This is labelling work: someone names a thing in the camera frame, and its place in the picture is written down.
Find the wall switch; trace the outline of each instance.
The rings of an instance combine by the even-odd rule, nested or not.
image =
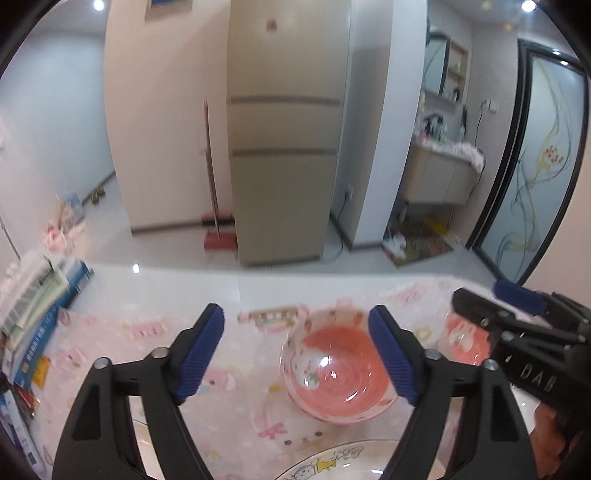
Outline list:
[[[499,111],[499,102],[491,100],[488,104],[488,111],[490,113],[497,113]]]

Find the white wall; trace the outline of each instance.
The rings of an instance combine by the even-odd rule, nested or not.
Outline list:
[[[507,31],[500,25],[475,25],[472,78],[466,102],[466,141],[475,140],[483,99],[498,102],[499,110],[496,114],[485,110],[483,114],[476,146],[486,155],[486,168],[468,204],[465,207],[456,207],[453,213],[450,228],[463,242],[470,237],[482,213],[505,151],[515,106],[519,38],[573,54],[558,29],[542,12],[532,17],[528,24],[512,31]]]
[[[351,202],[340,225],[355,240],[384,106],[392,38],[393,0],[352,0],[349,81],[343,136],[331,211],[339,214],[345,188],[353,187]]]
[[[0,204],[19,252],[36,246],[56,195],[88,195],[112,170],[103,39],[33,32],[0,79]]]
[[[398,191],[423,75],[426,0],[354,0],[352,62],[332,212],[355,246],[381,242]]]
[[[18,258],[12,249],[8,241],[8,237],[6,236],[5,232],[2,230],[2,219],[4,218],[4,213],[0,208],[0,281],[4,277],[4,272],[8,268],[8,266],[16,261]]]
[[[432,31],[444,32],[453,41],[468,51],[466,85],[470,85],[473,24],[461,16],[457,10],[443,3],[441,0],[428,0],[428,16],[431,21]],[[466,98],[467,89],[464,89],[462,103],[466,102]]]
[[[379,244],[384,238],[413,135],[426,34],[426,2],[397,0],[382,121],[356,245]]]
[[[203,149],[209,102],[220,208],[232,209],[226,120],[230,0],[152,11],[113,0],[105,108],[113,162],[132,227],[200,220],[212,209]]]

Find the electrical cord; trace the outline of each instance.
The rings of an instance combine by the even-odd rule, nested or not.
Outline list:
[[[486,100],[483,100],[480,104],[480,118],[478,119],[478,124],[476,126],[476,136],[474,137],[474,146],[476,146],[476,141],[478,140],[478,129],[480,128],[480,122],[482,122],[482,115],[484,114],[484,104]]]
[[[339,224],[340,216],[343,214],[343,211],[344,211],[345,207],[347,206],[348,201],[349,201],[349,195],[347,195],[347,192],[345,192],[345,201],[343,202],[343,206],[339,210],[339,214],[336,216],[337,225]],[[339,238],[340,238],[339,252],[337,254],[335,254],[334,257],[332,257],[332,258],[328,258],[326,260],[320,260],[321,264],[328,265],[328,264],[335,263],[340,258],[340,256],[343,254],[343,251],[345,250],[345,241],[343,240],[343,235],[341,235],[340,233],[339,233]]]
[[[480,175],[478,176],[478,181],[476,182],[476,185],[474,185],[472,187],[472,190],[470,191],[470,195],[468,195],[468,199],[470,199],[470,197],[472,197],[472,194],[478,188],[478,185],[480,185],[480,181],[482,180],[482,174],[484,173],[485,168],[486,168],[486,157],[484,157],[484,165],[482,166],[482,171],[480,172]]]

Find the refrigerator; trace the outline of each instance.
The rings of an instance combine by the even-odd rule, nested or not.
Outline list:
[[[244,265],[322,255],[349,30],[350,0],[232,0],[228,138]]]

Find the cartoon tablecloth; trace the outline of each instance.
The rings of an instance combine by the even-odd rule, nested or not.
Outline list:
[[[180,407],[214,478],[274,480],[292,465],[335,445],[366,439],[399,440],[412,412],[402,398],[376,419],[354,426],[334,426],[303,413],[282,383],[281,344],[294,321],[314,310],[346,305],[368,311],[384,304],[424,346],[438,348],[452,292],[460,287],[493,298],[490,291],[468,281],[433,277],[403,283],[390,291],[327,299],[325,304],[307,304],[302,298],[301,304],[292,308],[269,305],[270,312],[243,312],[238,303],[221,305],[226,317],[222,341],[199,391]],[[48,478],[61,430],[92,362],[101,356],[113,363],[141,359],[154,348],[169,345],[193,322],[182,318],[98,318],[63,313],[46,350],[50,366],[43,390],[35,392],[40,404],[31,426],[33,439],[47,463]],[[143,453],[150,437],[143,425],[141,400],[131,400]],[[456,420],[450,416],[440,449],[442,459],[449,456]],[[161,476],[153,454],[145,463],[148,473]]]

